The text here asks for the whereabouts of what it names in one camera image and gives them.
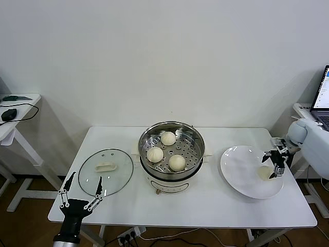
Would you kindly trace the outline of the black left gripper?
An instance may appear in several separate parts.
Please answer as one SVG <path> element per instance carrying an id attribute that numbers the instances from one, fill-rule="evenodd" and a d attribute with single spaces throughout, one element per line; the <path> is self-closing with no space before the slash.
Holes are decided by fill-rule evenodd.
<path id="1" fill-rule="evenodd" d="M 60 207 L 63 207 L 61 211 L 64 214 L 64 221 L 60 230 L 61 235 L 79 235 L 82 220 L 89 216 L 90 211 L 93 211 L 103 200 L 101 196 L 103 190 L 102 177 L 99 178 L 95 197 L 91 202 L 79 199 L 68 199 L 68 192 L 75 174 L 76 172 L 74 171 L 69 179 L 65 181 L 63 188 L 58 191 L 61 199 Z"/>

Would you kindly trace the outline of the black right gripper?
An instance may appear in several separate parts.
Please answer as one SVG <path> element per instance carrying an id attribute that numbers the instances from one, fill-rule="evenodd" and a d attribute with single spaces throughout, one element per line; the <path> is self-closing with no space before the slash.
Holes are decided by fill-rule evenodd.
<path id="1" fill-rule="evenodd" d="M 264 156 L 262 157 L 262 163 L 264 163 L 269 158 L 274 165 L 274 171 L 268 179 L 271 180 L 273 178 L 281 177 L 284 173 L 287 154 L 282 154 L 278 150 L 265 151 Z"/>

